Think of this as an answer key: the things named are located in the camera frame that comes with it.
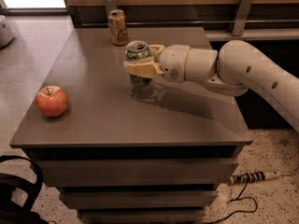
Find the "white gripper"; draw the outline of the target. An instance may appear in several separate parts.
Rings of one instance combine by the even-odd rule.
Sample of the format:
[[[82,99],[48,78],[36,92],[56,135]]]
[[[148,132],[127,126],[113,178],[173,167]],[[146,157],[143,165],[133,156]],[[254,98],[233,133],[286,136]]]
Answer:
[[[124,62],[124,68],[130,75],[156,78],[163,75],[164,79],[170,82],[182,83],[185,81],[185,63],[187,61],[190,47],[186,45],[149,45],[150,55],[159,59],[146,62]]]

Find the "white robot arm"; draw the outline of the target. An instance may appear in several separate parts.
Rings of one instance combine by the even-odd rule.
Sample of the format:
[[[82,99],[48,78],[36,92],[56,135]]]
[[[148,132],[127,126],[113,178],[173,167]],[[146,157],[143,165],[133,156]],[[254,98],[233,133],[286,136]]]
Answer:
[[[195,82],[227,96],[253,90],[299,131],[299,78],[247,42],[232,40],[216,51],[137,40],[127,45],[123,65],[133,76]]]

